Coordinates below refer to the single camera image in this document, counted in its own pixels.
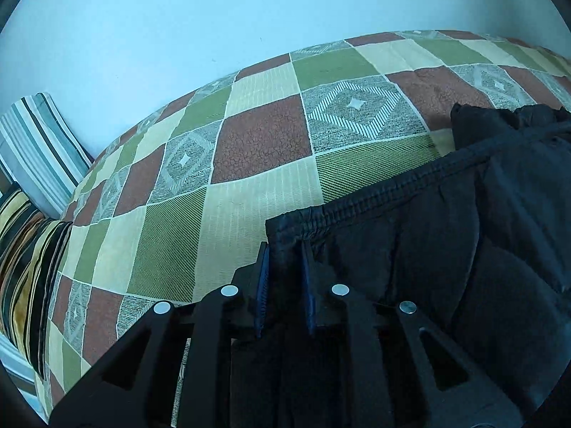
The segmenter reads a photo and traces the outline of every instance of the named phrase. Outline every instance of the green square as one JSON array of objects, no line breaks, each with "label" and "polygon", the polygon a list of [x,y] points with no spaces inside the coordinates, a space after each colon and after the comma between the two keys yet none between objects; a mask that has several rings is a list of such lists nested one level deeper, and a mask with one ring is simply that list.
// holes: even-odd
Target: green square
[{"label": "green square", "polygon": [[329,51],[293,62],[300,90],[349,78],[379,75],[355,48]]},{"label": "green square", "polygon": [[69,248],[70,248],[70,244],[69,244],[69,238],[68,238],[68,241],[67,241],[67,244],[66,244],[66,248],[64,249],[64,254],[62,255],[62,258],[61,258],[61,260],[59,261],[59,264],[58,264],[58,272],[64,271],[64,267],[65,267],[66,261],[67,261],[67,255],[68,255],[68,252],[69,252]]},{"label": "green square", "polygon": [[357,145],[316,156],[315,160],[327,203],[439,157],[425,134]]},{"label": "green square", "polygon": [[557,69],[559,69],[563,74],[571,75],[571,72],[559,61],[557,56],[553,56],[549,51],[544,49],[538,50],[547,61],[551,62]]},{"label": "green square", "polygon": [[137,147],[144,136],[144,133],[134,135],[123,145],[123,149],[121,150],[121,154],[119,155],[119,159],[117,160],[113,173],[123,169],[126,165],[133,163],[135,154],[137,153]]},{"label": "green square", "polygon": [[97,174],[99,173],[99,171],[103,167],[104,162],[105,162],[104,160],[99,161],[97,163],[97,165],[93,168],[93,170],[89,174],[89,177],[87,178],[87,181],[85,182],[85,185],[81,189],[82,193],[88,193],[91,190],[93,190],[93,184],[95,183],[95,179],[97,178]]},{"label": "green square", "polygon": [[89,227],[84,245],[81,249],[81,254],[79,254],[77,267],[75,268],[75,274],[73,276],[75,280],[91,284],[95,262],[99,254],[99,249],[101,249],[101,245],[107,234],[110,221],[111,219],[105,219]]},{"label": "green square", "polygon": [[545,71],[545,69],[537,64],[531,56],[521,49],[519,45],[515,45],[509,41],[495,41],[494,43],[529,69],[535,69],[536,71],[542,72]]},{"label": "green square", "polygon": [[171,138],[224,119],[230,91],[232,91],[232,87],[221,88],[212,95],[189,104],[185,109],[185,115],[182,116],[181,122],[172,132]]},{"label": "green square", "polygon": [[468,48],[458,40],[421,39],[415,40],[415,42],[441,59],[447,66],[458,66],[460,64],[492,64],[492,61],[488,58],[479,54],[478,51]]},{"label": "green square", "polygon": [[205,196],[206,188],[201,188],[147,206],[127,293],[192,300]]},{"label": "green square", "polygon": [[64,358],[64,390],[67,393],[81,378],[81,357],[66,340],[62,342],[62,356]]}]

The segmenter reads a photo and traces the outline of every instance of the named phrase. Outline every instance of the beige square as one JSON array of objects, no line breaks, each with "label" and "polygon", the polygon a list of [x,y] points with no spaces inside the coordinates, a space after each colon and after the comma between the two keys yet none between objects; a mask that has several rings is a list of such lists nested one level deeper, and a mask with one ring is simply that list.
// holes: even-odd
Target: beige square
[{"label": "beige square", "polygon": [[561,63],[563,68],[567,71],[566,73],[564,73],[564,75],[567,77],[571,76],[571,64],[569,64],[569,60],[559,55],[556,55],[555,57]]},{"label": "beige square", "polygon": [[89,225],[71,227],[70,239],[67,244],[67,258],[62,269],[62,275],[65,275],[68,279],[74,277],[75,268],[77,267],[81,250],[84,248],[85,237],[88,231]]},{"label": "beige square", "polygon": [[430,138],[432,138],[432,143],[434,143],[439,155],[446,156],[448,153],[456,151],[452,129],[435,130],[430,133]]},{"label": "beige square", "polygon": [[123,145],[113,151],[113,153],[105,159],[103,163],[103,167],[99,170],[97,176],[95,177],[95,183],[93,183],[93,188],[97,188],[103,180],[107,180],[113,174],[115,170],[115,166],[117,166],[117,161],[119,160],[119,156],[121,155],[121,151],[123,150]]},{"label": "beige square", "polygon": [[181,122],[182,116],[185,115],[185,111],[186,108],[183,108],[147,130],[137,147],[133,164],[150,155],[163,143],[167,143],[172,135],[172,131]]},{"label": "beige square", "polygon": [[395,40],[356,47],[361,55],[381,74],[415,71],[439,67],[444,63],[414,40]]},{"label": "beige square", "polygon": [[95,168],[92,169],[90,173],[85,175],[84,179],[81,182],[79,182],[77,187],[75,187],[75,191],[73,192],[73,195],[71,196],[71,201],[76,201],[77,198],[79,198],[79,195],[81,194],[82,190],[85,187],[85,183],[87,183],[87,181],[89,180],[89,177],[91,176],[91,173],[94,171],[95,171]]},{"label": "beige square", "polygon": [[471,50],[477,51],[483,57],[488,58],[498,66],[525,68],[521,62],[489,40],[459,40],[459,42],[466,45]]},{"label": "beige square", "polygon": [[147,207],[141,206],[111,219],[95,262],[93,286],[127,292],[146,213]]},{"label": "beige square", "polygon": [[81,358],[81,376],[84,376],[91,368],[91,365],[83,357]]},{"label": "beige square", "polygon": [[39,375],[34,371],[34,386],[36,389],[36,395],[38,396],[38,401],[44,410],[44,413],[47,414],[47,407],[46,407],[46,393],[44,390],[44,382],[39,377]]},{"label": "beige square", "polygon": [[234,82],[224,116],[234,116],[296,93],[299,93],[298,78],[293,64],[288,62]]},{"label": "beige square", "polygon": [[47,362],[55,379],[61,387],[64,387],[64,353],[62,351],[64,336],[51,320],[48,325],[50,327],[50,341],[47,348]]},{"label": "beige square", "polygon": [[547,73],[550,73],[554,76],[564,75],[558,67],[552,64],[551,61],[543,56],[538,50],[535,50],[535,48],[520,47],[520,49],[523,50],[523,52],[531,59],[533,59],[537,64],[543,67]]},{"label": "beige square", "polygon": [[266,241],[266,220],[323,204],[315,157],[252,177],[215,185],[206,192],[194,269],[192,301],[229,283],[238,267],[256,261]]}]

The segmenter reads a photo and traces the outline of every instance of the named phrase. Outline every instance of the brown square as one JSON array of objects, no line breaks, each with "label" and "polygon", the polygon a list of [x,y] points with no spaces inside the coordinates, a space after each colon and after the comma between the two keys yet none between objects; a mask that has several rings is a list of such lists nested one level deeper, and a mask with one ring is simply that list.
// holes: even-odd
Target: brown square
[{"label": "brown square", "polygon": [[91,288],[85,318],[83,358],[91,365],[117,341],[117,317],[123,296]]},{"label": "brown square", "polygon": [[387,78],[401,88],[432,131],[450,128],[450,110],[458,102],[493,108],[487,96],[447,67],[397,72]]},{"label": "brown square", "polygon": [[73,222],[73,213],[77,208],[77,200],[72,201],[71,204],[67,207],[66,213],[64,215],[64,220],[66,222]]},{"label": "brown square", "polygon": [[515,38],[513,38],[513,37],[506,37],[505,39],[506,39],[507,41],[510,41],[510,42],[512,42],[512,43],[515,43],[516,45],[519,45],[519,46],[521,46],[521,47],[532,48],[532,47],[530,47],[529,45],[527,45],[527,43],[524,42],[523,40],[515,39]]},{"label": "brown square", "polygon": [[147,204],[152,189],[155,188],[156,177],[161,169],[165,146],[166,144],[162,144],[150,155],[131,166],[113,216],[126,214],[139,206]]},{"label": "brown square", "polygon": [[54,313],[51,317],[51,321],[62,334],[64,334],[64,322],[69,307],[70,293],[71,280],[62,275],[59,280],[58,293],[55,296]]},{"label": "brown square", "polygon": [[97,187],[91,190],[91,193],[89,193],[87,201],[85,202],[85,206],[79,211],[77,217],[75,217],[75,221],[73,222],[74,225],[89,225],[91,223],[93,214],[95,214],[95,210],[97,209],[97,205],[101,199],[101,192],[103,191],[103,186],[106,181],[107,180],[103,180],[99,185],[97,185]]},{"label": "brown square", "polygon": [[159,116],[159,118],[156,121],[161,122],[162,119],[167,118],[168,116],[172,116],[175,112],[179,112],[182,108],[187,107],[188,102],[194,96],[195,93],[196,93],[196,90],[193,92],[187,93],[186,95],[181,96],[180,98],[177,98],[174,101],[171,101],[170,103],[168,103],[167,107],[164,108],[161,115]]},{"label": "brown square", "polygon": [[569,80],[568,77],[557,77],[557,76],[553,77],[555,77],[557,81],[561,84],[561,86],[565,88],[571,95],[571,80]]},{"label": "brown square", "polygon": [[520,84],[521,88],[523,88],[536,103],[546,104],[553,109],[559,109],[563,106],[543,82],[527,69],[511,66],[500,67],[505,70],[513,80]]},{"label": "brown square", "polygon": [[50,389],[51,389],[51,404],[52,407],[61,401],[66,393],[61,385],[58,383],[58,379],[54,376],[54,374],[50,371]]},{"label": "brown square", "polygon": [[258,64],[254,64],[253,66],[246,67],[238,72],[236,76],[236,80],[240,80],[241,78],[250,76],[252,74],[258,74],[260,72],[267,71],[269,69],[273,69],[275,67],[281,66],[282,64],[286,64],[290,62],[289,53],[284,55],[276,56],[272,59],[267,59],[266,61],[258,62]]},{"label": "brown square", "polygon": [[385,41],[403,40],[400,35],[393,34],[392,32],[382,32],[380,34],[361,35],[360,37],[353,37],[346,39],[347,43],[353,47],[360,47],[361,45],[368,45],[369,43],[383,43]]},{"label": "brown square", "polygon": [[483,40],[483,37],[466,31],[439,31],[441,34],[447,35],[456,40]]},{"label": "brown square", "polygon": [[302,100],[292,95],[223,122],[212,183],[250,177],[310,155]]}]

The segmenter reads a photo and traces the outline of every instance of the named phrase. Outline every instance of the striped cushion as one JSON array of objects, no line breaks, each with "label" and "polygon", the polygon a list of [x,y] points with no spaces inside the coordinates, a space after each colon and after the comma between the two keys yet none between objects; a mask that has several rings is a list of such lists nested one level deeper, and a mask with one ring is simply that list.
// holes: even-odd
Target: striped cushion
[{"label": "striped cushion", "polygon": [[53,218],[61,216],[91,165],[46,93],[20,99],[0,117],[0,161]]},{"label": "striped cushion", "polygon": [[18,184],[0,198],[0,331],[42,378],[47,310],[70,225],[46,218]]}]

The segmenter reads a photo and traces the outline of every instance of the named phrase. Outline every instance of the patterned blanket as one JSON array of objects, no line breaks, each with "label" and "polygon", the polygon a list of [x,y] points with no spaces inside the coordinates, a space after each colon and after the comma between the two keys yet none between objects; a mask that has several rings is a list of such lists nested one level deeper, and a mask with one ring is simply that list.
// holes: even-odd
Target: patterned blanket
[{"label": "patterned blanket", "polygon": [[252,263],[266,219],[454,149],[455,102],[571,109],[571,64],[459,31],[355,37],[217,79],[115,140],[79,184],[46,332],[48,413],[157,299]]}]

